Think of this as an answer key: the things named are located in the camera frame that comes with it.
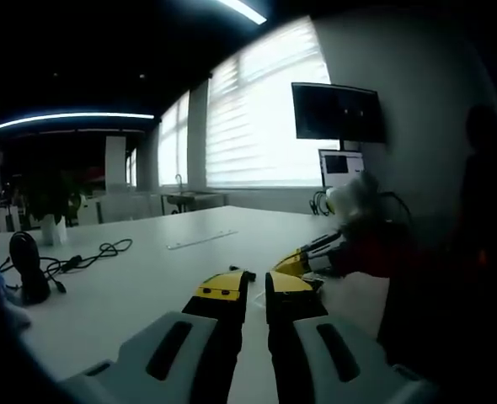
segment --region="wall-mounted tv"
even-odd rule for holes
[[[375,91],[305,82],[294,82],[291,89],[297,139],[385,142]]]

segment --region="window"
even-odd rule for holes
[[[292,82],[329,83],[310,19],[288,24],[222,63],[208,97],[207,186],[321,185],[318,149],[296,138]]]
[[[136,149],[134,149],[126,161],[126,182],[136,187]]]
[[[176,175],[187,183],[187,121],[189,93],[163,115],[158,132],[158,183],[175,185]]]

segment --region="white table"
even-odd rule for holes
[[[102,242],[132,238],[130,250],[106,258],[78,274],[59,277],[60,295],[29,308],[32,327],[22,338],[55,380],[63,380],[104,359],[117,359],[120,345],[167,311],[181,311],[198,285],[231,264],[257,274],[249,286],[243,348],[229,402],[277,402],[275,374],[267,349],[265,309],[253,298],[265,287],[265,273],[294,248],[332,229],[331,219],[225,206],[183,215],[67,229],[69,243],[41,247],[42,256],[69,259],[98,252]],[[170,251],[167,244],[206,238],[219,231],[238,233]],[[37,232],[31,232],[40,239]],[[11,234],[0,234],[0,264]],[[9,284],[19,283],[15,271]],[[349,317],[376,336],[387,281],[363,274],[324,286],[331,313]]]

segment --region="led strip light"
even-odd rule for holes
[[[261,14],[256,13],[252,8],[250,8],[245,3],[240,2],[239,0],[217,0],[220,3],[228,6],[232,10],[237,11],[238,13],[244,15],[257,25],[263,24],[267,19]]]
[[[0,124],[0,129],[7,128],[9,126],[24,124],[26,122],[35,122],[37,120],[58,120],[63,118],[89,118],[89,117],[137,118],[140,120],[152,120],[154,118],[153,115],[147,115],[147,114],[122,114],[118,112],[73,112],[67,114],[31,116],[29,118],[23,118],[21,120],[12,120],[10,122],[5,122],[4,124]]]

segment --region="monitor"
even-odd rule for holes
[[[341,187],[365,170],[363,155],[358,151],[318,150],[322,185]]]
[[[291,89],[297,139],[385,142],[376,92],[304,82]]]

